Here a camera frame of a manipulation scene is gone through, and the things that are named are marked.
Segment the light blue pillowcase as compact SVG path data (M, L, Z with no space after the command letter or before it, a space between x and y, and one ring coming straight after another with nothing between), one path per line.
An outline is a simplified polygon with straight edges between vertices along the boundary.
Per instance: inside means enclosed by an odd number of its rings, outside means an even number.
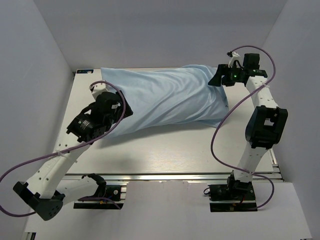
M215 73L214 67L197 64L155 71L102 68L102 79L122 91L133 111L107 138L191 122L217 127L229 103L223 87L208 84Z

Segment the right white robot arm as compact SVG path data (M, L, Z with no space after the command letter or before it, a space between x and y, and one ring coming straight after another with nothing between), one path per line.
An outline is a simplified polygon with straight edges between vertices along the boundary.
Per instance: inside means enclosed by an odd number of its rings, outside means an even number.
M260 69L258 53L246 53L243 63L239 63L238 53L231 51L227 55L230 57L229 63L218 65L208 85L231 87L236 83L244 84L254 106L254 111L245 128L245 150L232 173L235 181L225 187L226 195L236 200L244 193L241 183L252 181L253 173L262 157L273 145L279 143L288 118L288 111L279 107L274 100L268 88L268 75L265 70Z

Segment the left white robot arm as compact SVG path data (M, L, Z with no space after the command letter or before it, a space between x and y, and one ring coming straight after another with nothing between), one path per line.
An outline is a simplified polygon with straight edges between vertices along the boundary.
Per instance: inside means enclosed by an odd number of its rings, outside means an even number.
M104 198L106 181L96 173L65 186L60 182L95 141L132 114L122 91L100 93L67 126L54 155L27 181L17 182L13 191L44 221L51 220L70 202Z

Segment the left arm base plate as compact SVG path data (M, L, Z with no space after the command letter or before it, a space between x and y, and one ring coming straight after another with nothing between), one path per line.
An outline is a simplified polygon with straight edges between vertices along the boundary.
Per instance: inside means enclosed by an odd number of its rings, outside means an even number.
M103 191L73 204L78 210L121 210L126 199L125 185L107 184Z

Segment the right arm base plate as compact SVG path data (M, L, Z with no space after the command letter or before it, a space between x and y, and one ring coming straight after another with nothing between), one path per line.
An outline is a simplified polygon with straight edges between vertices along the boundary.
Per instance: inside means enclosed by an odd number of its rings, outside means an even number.
M256 212L258 210L256 195L252 182L241 182L233 175L226 184L209 184L203 190L209 197L212 213Z

